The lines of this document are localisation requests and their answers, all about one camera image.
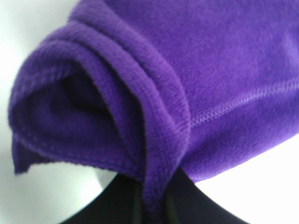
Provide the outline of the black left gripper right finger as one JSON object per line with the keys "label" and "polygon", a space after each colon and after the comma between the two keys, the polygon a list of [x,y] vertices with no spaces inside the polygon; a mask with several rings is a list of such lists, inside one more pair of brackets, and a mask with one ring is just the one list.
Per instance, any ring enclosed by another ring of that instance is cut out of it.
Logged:
{"label": "black left gripper right finger", "polygon": [[178,168],[164,196],[166,224],[245,224],[205,195],[187,174]]}

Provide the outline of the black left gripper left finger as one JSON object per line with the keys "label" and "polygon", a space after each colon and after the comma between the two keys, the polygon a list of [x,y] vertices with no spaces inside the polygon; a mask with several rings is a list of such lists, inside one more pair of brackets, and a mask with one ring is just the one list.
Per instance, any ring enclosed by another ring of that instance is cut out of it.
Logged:
{"label": "black left gripper left finger", "polygon": [[118,174],[91,203],[63,224],[143,224],[142,186]]}

